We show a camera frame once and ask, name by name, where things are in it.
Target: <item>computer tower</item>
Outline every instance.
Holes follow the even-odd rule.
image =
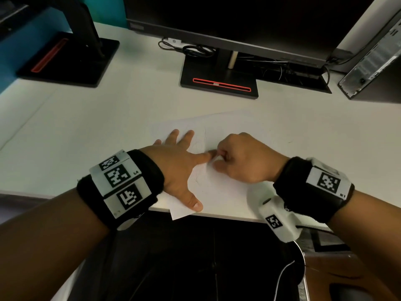
[[[338,83],[352,100],[401,103],[401,19]]]

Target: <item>white tabletop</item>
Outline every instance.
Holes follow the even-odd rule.
[[[314,156],[358,190],[401,206],[401,105],[349,101],[335,73],[331,95],[259,80],[257,100],[185,89],[183,54],[161,50],[157,38],[95,25],[101,37],[121,42],[98,88],[17,80],[0,95],[3,193],[56,196],[104,157],[152,144],[153,123],[246,109],[281,153]],[[167,206],[159,201],[153,209]],[[233,209],[208,215],[257,220]]]

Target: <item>red stripe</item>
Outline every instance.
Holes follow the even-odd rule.
[[[31,70],[33,73],[39,73],[54,58],[55,55],[63,48],[68,39],[61,39]]]
[[[223,83],[223,82],[218,82],[218,81],[211,81],[211,80],[205,80],[205,79],[199,79],[199,78],[193,78],[192,81],[195,83],[213,85],[215,87],[225,87],[227,89],[239,90],[239,91],[244,91],[244,92],[252,91],[250,87],[243,87],[241,85],[234,85],[234,84]]]

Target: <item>black pants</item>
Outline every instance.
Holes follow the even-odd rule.
[[[68,300],[273,300],[293,249],[267,224],[147,212],[98,245]],[[277,300],[299,301],[300,273],[286,269]]]

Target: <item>hand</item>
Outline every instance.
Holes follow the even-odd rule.
[[[188,190],[188,178],[196,165],[210,161],[216,150],[200,154],[188,152],[194,131],[188,131],[177,143],[180,131],[174,130],[166,139],[165,144],[158,139],[153,146],[140,149],[150,157],[160,168],[164,175],[164,191],[178,198],[185,206],[196,212],[203,209],[203,205]]]
[[[276,181],[288,157],[274,151],[248,133],[230,134],[217,147],[224,160],[213,167],[241,182]]]

